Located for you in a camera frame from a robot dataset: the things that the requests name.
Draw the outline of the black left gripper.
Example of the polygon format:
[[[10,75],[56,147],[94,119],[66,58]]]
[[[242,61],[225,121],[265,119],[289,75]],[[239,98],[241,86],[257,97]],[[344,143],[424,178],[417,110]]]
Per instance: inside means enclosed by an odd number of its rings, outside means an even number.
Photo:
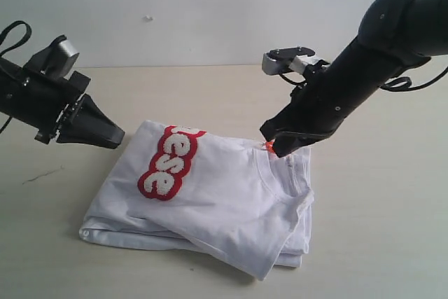
[[[89,94],[82,96],[90,84],[89,77],[74,71],[69,78],[51,78],[29,65],[23,66],[22,75],[20,120],[37,129],[35,140],[48,144],[59,131],[59,144],[107,149],[121,145],[125,131],[99,109]]]

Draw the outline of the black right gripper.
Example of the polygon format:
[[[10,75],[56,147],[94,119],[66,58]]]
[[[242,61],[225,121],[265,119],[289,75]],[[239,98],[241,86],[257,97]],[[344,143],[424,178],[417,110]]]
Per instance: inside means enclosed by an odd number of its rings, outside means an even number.
[[[290,102],[260,132],[279,158],[331,137],[347,117],[347,82],[319,78],[293,89]]]

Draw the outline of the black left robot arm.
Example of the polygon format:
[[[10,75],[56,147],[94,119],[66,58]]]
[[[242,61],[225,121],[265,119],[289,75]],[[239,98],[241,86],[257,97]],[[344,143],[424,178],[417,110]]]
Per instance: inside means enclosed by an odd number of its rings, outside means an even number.
[[[125,132],[85,93],[90,78],[75,71],[53,79],[1,59],[1,112],[37,129],[35,140],[115,149]]]

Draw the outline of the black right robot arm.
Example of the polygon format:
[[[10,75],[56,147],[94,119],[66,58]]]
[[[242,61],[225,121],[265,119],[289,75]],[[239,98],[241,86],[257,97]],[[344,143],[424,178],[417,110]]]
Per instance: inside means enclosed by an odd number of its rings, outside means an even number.
[[[260,131],[282,158],[331,137],[343,121],[378,89],[410,91],[403,73],[447,54],[447,0],[375,0],[357,36],[331,62],[312,49],[274,49],[263,55],[270,76],[295,72],[290,102]]]

